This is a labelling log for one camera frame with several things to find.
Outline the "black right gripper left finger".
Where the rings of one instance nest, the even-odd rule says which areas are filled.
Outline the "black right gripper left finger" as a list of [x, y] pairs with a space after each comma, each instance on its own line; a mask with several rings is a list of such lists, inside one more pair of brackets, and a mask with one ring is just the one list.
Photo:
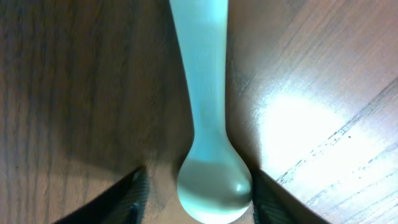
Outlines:
[[144, 166], [128, 173], [101, 195], [56, 224], [141, 224], [149, 194]]

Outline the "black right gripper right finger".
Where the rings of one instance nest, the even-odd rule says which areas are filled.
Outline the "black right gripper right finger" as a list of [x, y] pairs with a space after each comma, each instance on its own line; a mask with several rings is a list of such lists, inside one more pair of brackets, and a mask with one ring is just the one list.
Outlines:
[[255, 224], [327, 224], [260, 169], [252, 170]]

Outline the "light green plastic utensil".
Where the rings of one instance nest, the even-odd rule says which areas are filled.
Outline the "light green plastic utensil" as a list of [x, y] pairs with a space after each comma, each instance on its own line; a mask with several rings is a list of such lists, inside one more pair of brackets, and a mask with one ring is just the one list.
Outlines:
[[228, 0], [170, 0], [194, 138], [177, 177], [183, 209], [201, 223], [232, 223], [251, 202], [252, 178], [226, 133]]

